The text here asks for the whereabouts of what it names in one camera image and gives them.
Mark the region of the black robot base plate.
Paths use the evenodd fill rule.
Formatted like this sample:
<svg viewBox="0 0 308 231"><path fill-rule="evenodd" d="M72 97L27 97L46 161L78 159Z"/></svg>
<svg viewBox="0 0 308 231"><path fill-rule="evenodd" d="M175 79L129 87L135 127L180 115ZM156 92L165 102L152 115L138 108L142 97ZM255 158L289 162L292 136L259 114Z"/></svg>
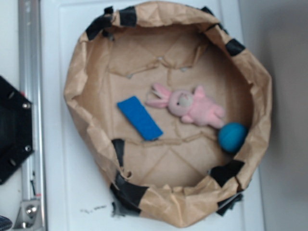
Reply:
<svg viewBox="0 0 308 231"><path fill-rule="evenodd" d="M32 103L0 78L0 183L33 153Z"/></svg>

